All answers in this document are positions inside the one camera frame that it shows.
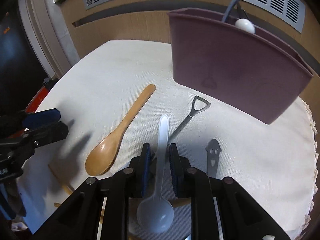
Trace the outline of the smiley-handle metal spoon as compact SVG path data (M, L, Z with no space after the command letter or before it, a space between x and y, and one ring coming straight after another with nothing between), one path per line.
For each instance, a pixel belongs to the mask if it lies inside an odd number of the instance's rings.
M216 178L217 169L219 165L219 157L221 153L221 147L216 139L212 139L206 146L207 152L207 176Z

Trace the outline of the wooden spoon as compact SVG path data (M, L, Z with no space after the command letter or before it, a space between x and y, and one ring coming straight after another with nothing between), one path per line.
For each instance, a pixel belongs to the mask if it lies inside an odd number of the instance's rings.
M95 146L93 150L91 150L85 161L85 170L88 175L100 176L111 168L117 157L127 128L130 126L131 122L134 120L136 115L143 108L155 90L155 85L147 85L140 93L139 97L131 106L120 124L97 146Z

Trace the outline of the wooden chopstick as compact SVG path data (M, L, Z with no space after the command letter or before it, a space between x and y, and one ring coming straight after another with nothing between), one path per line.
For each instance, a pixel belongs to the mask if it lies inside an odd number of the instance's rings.
M68 194L71 195L74 192L74 188L67 182L63 181L57 174L56 172L52 169L52 167L50 165L48 165L48 168L50 170L50 172L52 173L52 175L54 176L54 178L57 180L57 182L60 184L60 186L62 187L62 189Z

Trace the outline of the shovel-handle metal spoon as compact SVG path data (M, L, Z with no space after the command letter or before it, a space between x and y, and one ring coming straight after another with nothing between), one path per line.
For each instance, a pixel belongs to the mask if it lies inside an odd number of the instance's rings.
M204 104L204 106L200 109L196 109L195 108L196 101L202 102ZM179 124L179 126L169 136L168 145L170 145L173 142L173 140L180 134L180 132L185 128L185 126L187 126L187 124L191 121L191 119L195 115L206 111L210 106L211 106L211 103L209 101L207 101L206 99L204 99L198 95L194 96L189 114L185 117L185 119Z

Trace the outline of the white ceramic spoon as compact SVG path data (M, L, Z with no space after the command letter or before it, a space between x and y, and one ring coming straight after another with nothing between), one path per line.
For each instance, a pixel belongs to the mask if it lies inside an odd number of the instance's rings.
M254 24L246 19L246 18L240 18L235 22L235 26L243 31L246 31L250 34L255 34L255 26Z

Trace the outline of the blue plastic spoon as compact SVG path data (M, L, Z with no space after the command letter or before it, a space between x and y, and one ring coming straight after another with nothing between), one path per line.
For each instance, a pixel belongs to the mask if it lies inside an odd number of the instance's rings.
M221 22L225 23L225 22L228 20L228 18L229 18L229 16L231 15L231 12L232 12L232 10L234 9L234 7L236 7L236 12L237 12L237 14L238 14L238 18L240 18L240 16L241 16L241 11L242 11L242 7L241 7L241 5L240 5L240 1L241 1L241 0L232 0L232 1L229 3L229 5L228 5L227 9L225 10L225 13L224 13L224 15L223 15L223 17L222 17Z

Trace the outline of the cream fringed tablecloth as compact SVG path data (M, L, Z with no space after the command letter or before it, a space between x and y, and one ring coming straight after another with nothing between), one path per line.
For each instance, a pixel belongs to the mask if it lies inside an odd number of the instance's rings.
M127 166L144 143L157 148L162 115L174 131L191 110L197 91L173 79L171 46L146 41L110 41L72 67L52 88L40 111L56 108L69 127L65 140L43 146L24 164L18 187L35 232L67 193L50 172L72 187L86 178L87 156L127 114L140 93L156 90L127 129L107 176ZM215 98L194 116L175 138L179 154L192 166L207 169L206 146L216 139L221 147L217 178L233 177L283 228L297 239L310 221L317 192L315 124L308 105L296 99L272 124Z

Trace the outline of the maroon plastic utensil holder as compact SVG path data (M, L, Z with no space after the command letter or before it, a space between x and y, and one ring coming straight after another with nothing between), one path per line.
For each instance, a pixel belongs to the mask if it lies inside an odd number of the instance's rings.
M287 43L256 28L223 22L219 12L184 8L168 13L174 80L271 124L313 77Z

